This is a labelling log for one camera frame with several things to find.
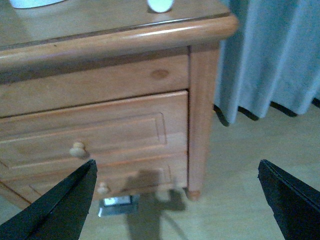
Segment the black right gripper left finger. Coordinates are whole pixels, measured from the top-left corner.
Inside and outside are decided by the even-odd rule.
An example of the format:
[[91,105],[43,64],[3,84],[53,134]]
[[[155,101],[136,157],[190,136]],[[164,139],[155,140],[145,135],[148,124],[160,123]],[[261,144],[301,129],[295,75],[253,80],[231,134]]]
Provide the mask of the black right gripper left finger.
[[0,226],[2,240],[77,240],[93,199],[97,165],[91,159]]

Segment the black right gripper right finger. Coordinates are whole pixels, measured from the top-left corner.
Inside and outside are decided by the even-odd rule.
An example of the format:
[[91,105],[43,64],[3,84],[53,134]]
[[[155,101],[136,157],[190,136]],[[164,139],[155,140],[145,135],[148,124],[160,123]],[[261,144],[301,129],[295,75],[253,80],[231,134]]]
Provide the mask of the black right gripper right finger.
[[258,179],[286,240],[320,238],[320,192],[272,162],[263,159]]

